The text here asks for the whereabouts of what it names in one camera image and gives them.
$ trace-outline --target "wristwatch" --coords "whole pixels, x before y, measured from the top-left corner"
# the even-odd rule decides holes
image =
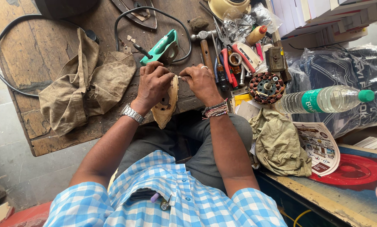
[[[131,118],[133,118],[134,120],[136,120],[139,124],[142,124],[144,121],[145,121],[145,118],[142,117],[139,113],[137,113],[135,110],[131,109],[130,107],[130,104],[127,104],[124,109],[123,109],[123,112],[121,114],[122,115],[127,115]]]

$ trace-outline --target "green bottle cap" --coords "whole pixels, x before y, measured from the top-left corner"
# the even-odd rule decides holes
[[[363,103],[372,101],[374,97],[375,93],[372,90],[361,90],[358,93],[358,99]]]

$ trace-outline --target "cloth rag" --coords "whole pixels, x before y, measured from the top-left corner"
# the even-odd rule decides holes
[[[132,54],[109,52],[95,69],[100,47],[78,29],[78,54],[61,69],[57,79],[39,93],[41,113],[63,136],[104,114],[124,95],[137,69]]]
[[[264,167],[280,176],[312,174],[312,159],[301,147],[290,120],[275,110],[262,108],[249,123],[256,140],[257,159]]]

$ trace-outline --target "hammer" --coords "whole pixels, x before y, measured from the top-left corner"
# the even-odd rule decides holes
[[[216,35],[216,30],[211,30],[211,31],[201,31],[197,35],[191,35],[190,39],[191,41],[197,41],[201,40],[201,50],[202,50],[202,55],[204,56],[204,62],[205,65],[208,67],[208,69],[211,70],[211,75],[215,77],[214,72],[213,72],[213,64],[211,60],[211,55],[209,53],[208,49],[208,42],[206,39],[212,38],[212,33]]]

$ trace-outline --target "green iron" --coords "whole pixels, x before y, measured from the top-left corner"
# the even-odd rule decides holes
[[[151,59],[147,56],[141,59],[140,63],[145,66],[151,61],[159,61],[164,65],[170,65],[179,53],[179,42],[177,39],[177,32],[171,29],[158,43],[148,52]]]

